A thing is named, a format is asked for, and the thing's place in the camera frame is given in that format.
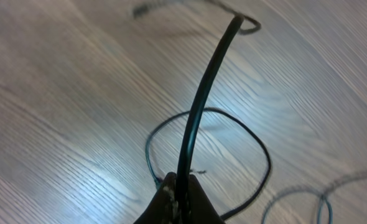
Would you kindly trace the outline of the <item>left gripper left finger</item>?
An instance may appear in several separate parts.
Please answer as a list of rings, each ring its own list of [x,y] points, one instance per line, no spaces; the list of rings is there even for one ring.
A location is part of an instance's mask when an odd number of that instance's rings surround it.
[[[153,196],[145,211],[134,224],[170,224],[177,216],[177,202],[175,201],[176,174],[169,172]]]

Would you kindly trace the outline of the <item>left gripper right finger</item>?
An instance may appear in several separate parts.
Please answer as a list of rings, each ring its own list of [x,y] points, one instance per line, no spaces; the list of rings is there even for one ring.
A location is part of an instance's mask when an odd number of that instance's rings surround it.
[[[189,175],[188,180],[188,201],[191,224],[225,224],[193,174]]]

